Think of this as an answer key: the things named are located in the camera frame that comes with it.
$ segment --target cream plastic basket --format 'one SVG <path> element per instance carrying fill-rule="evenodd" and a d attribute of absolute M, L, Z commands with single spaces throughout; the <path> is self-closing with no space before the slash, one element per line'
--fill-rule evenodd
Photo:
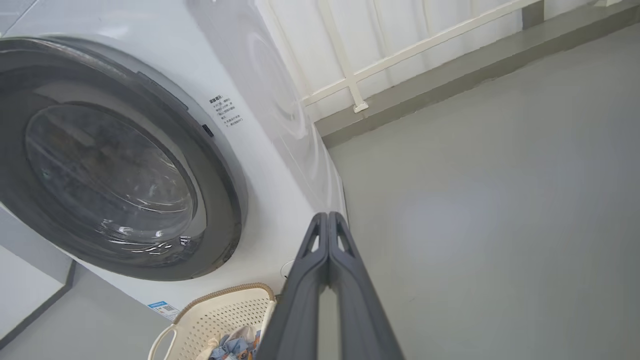
<path fill-rule="evenodd" d="M 194 360 L 209 339 L 245 325 L 260 328 L 263 338 L 274 306 L 273 290 L 259 282 L 205 295 L 187 305 L 157 337 L 148 360 L 154 360 L 158 344 L 169 332 L 174 335 L 164 360 Z"/>

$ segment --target floor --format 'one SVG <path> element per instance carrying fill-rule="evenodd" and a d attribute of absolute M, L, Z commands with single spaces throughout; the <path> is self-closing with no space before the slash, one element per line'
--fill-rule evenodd
<path fill-rule="evenodd" d="M 640 358 L 638 64 L 635 25 L 330 149 L 407 359 Z"/>

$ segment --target white washing machine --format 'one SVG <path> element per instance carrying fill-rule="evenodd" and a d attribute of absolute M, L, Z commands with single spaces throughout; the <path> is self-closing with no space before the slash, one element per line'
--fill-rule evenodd
<path fill-rule="evenodd" d="M 251 0 L 36 0 L 0 113 L 5 211 L 147 305 L 277 291 L 312 216 L 345 214 Z"/>

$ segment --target baseboard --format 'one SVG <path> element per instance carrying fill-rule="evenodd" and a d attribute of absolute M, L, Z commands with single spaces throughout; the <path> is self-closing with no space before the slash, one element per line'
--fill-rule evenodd
<path fill-rule="evenodd" d="M 316 126 L 327 147 L 339 145 L 536 60 L 636 24 L 639 5 L 640 0 L 624 0 L 604 8 L 581 6 L 373 95 L 366 99 L 369 108 L 360 113 L 348 108 L 318 120 Z"/>

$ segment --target gray floor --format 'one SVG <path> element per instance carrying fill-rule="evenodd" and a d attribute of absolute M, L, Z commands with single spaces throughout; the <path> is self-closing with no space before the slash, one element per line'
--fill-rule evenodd
<path fill-rule="evenodd" d="M 408 359 L 640 359 L 639 65 L 635 25 L 331 149 Z"/>
<path fill-rule="evenodd" d="M 0 359 L 146 359 L 169 324 L 78 266 L 74 287 L 2 349 Z"/>

